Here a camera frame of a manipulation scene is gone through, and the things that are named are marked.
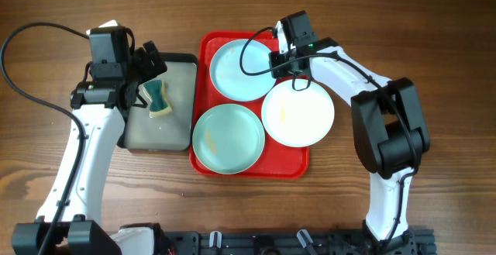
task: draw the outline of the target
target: tray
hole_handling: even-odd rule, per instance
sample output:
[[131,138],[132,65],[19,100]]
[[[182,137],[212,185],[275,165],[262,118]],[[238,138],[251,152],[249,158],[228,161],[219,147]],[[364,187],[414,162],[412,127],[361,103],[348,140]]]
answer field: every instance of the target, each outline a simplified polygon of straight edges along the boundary
[[[253,111],[259,118],[265,97],[251,102],[236,102],[222,96],[210,80],[209,66],[215,52],[224,44],[237,40],[248,39],[252,32],[215,31],[207,34],[201,41],[200,58],[198,61],[198,78],[196,82],[195,107],[193,109],[193,126],[200,116],[211,107],[235,103]],[[278,50],[278,42],[270,33],[262,33],[256,39],[270,50]],[[277,80],[276,85],[284,80]],[[265,132],[265,147],[258,161],[248,170],[233,177],[257,177],[294,179],[301,177],[308,168],[308,147],[289,147],[276,142]],[[200,174],[220,176],[207,169],[195,156],[193,147],[189,150],[189,160],[192,167]]]

